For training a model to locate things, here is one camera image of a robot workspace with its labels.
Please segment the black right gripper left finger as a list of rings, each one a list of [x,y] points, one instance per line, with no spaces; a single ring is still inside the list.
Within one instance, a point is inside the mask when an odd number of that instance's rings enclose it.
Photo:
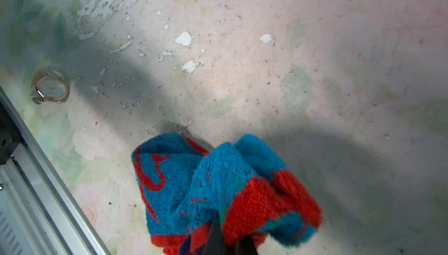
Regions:
[[[213,220],[203,255],[226,255],[226,243],[219,220]]]

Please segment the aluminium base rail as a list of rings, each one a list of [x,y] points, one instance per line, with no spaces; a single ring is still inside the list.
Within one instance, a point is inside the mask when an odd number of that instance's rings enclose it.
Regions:
[[[109,254],[3,91],[1,254]]]

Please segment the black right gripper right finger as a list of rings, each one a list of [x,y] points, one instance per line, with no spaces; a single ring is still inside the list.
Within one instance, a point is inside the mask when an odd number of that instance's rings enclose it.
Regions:
[[[235,245],[235,255],[258,255],[252,236],[245,236]]]

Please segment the red blue towel cloth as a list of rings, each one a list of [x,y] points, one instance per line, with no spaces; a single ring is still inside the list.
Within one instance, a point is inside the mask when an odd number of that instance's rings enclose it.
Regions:
[[[317,201],[283,160],[247,134],[212,151],[178,134],[139,145],[132,162],[153,245],[167,255],[203,253],[214,217],[233,249],[250,236],[299,246],[323,222]]]

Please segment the gold watch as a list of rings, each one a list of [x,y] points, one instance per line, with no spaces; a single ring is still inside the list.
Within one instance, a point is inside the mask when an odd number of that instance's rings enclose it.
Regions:
[[[35,104],[62,103],[69,96],[70,82],[62,73],[44,69],[35,71],[30,86],[30,97]]]

